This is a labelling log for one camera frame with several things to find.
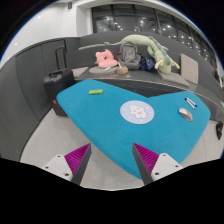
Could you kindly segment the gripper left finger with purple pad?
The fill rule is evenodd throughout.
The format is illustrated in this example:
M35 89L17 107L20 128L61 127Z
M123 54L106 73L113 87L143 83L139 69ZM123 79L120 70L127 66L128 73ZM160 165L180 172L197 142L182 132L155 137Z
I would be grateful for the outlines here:
M86 144L67 155L55 155L42 169L79 185L82 181L91 153L91 144Z

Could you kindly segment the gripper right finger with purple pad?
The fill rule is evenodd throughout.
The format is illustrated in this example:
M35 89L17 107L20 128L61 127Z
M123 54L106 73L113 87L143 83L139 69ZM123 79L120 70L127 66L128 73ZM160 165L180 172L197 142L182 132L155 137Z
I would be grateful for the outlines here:
M182 166L167 153L157 154L137 143L133 144L132 153L145 185L182 169Z

